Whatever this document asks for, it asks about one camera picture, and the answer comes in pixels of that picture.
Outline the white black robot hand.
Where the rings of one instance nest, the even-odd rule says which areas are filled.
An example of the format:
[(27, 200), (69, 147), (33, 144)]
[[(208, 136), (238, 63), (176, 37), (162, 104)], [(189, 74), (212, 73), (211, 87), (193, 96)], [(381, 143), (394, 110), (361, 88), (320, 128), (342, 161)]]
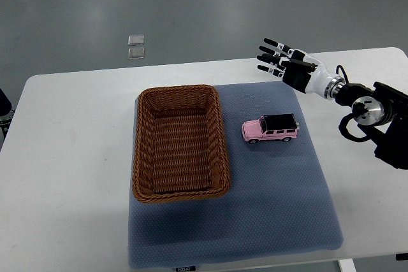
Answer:
[(259, 50), (263, 53), (257, 56), (257, 60), (277, 68), (258, 65), (259, 70), (282, 77), (285, 84), (299, 92), (329, 94), (334, 85), (334, 74), (329, 73), (320, 60), (272, 39), (265, 38), (263, 42), (273, 50), (260, 46)]

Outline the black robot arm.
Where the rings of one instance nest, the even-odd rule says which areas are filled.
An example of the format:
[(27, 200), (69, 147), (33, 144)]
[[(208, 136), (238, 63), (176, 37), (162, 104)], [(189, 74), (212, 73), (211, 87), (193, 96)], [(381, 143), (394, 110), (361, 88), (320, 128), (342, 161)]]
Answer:
[(407, 169), (407, 95), (381, 82), (372, 89), (351, 83), (342, 66), (329, 72), (314, 56), (266, 38), (260, 46), (258, 69), (279, 77), (304, 94), (315, 93), (351, 111), (342, 118), (339, 132), (346, 139), (372, 141), (374, 155), (397, 169)]

